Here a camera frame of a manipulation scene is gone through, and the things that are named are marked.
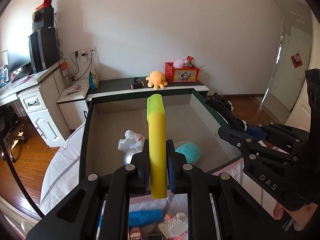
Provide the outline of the right hand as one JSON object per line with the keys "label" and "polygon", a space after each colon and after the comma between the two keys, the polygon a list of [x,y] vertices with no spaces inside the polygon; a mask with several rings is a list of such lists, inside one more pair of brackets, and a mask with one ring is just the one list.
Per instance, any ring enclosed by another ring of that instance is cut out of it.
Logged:
{"label": "right hand", "polygon": [[302,231],[308,222],[310,221],[313,214],[316,212],[318,205],[311,203],[304,205],[297,211],[289,211],[285,209],[280,203],[277,203],[273,210],[273,217],[275,220],[280,220],[286,211],[293,219],[293,227],[296,231]]}

